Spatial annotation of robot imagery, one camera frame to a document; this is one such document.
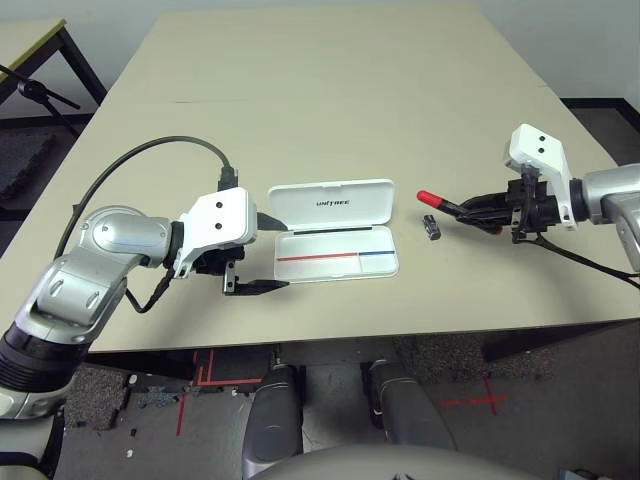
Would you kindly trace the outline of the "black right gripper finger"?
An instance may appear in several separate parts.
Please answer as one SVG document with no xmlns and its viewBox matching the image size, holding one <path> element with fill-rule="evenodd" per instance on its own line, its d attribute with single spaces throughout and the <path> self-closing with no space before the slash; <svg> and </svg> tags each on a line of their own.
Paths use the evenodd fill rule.
<svg viewBox="0 0 640 480">
<path fill-rule="evenodd" d="M 502 210 L 509 207 L 506 201 L 506 193 L 498 192 L 474 196 L 462 203 L 466 210 Z"/>
<path fill-rule="evenodd" d="M 456 216 L 459 223 L 478 228 L 486 233 L 501 233 L 512 219 L 511 209 L 471 209 Z"/>
</svg>

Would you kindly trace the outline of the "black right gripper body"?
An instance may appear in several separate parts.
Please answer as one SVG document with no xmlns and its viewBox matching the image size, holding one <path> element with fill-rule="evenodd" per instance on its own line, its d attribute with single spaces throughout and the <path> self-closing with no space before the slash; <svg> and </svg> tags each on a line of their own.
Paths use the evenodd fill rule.
<svg viewBox="0 0 640 480">
<path fill-rule="evenodd" d="M 519 180 L 509 182 L 507 205 L 513 243 L 539 243 L 555 224 L 555 197 L 547 194 L 547 182 L 539 180 L 538 172 L 523 172 Z"/>
</svg>

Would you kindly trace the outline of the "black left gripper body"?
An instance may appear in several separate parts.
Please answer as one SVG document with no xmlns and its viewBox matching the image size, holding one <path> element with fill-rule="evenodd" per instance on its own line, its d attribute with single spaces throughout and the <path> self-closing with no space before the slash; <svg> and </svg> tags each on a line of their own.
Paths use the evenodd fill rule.
<svg viewBox="0 0 640 480">
<path fill-rule="evenodd" d="M 194 270 L 197 274 L 222 277 L 224 295 L 241 295 L 242 287 L 239 285 L 235 264 L 244 258 L 245 249 L 243 246 L 209 250 L 195 260 Z"/>
</svg>

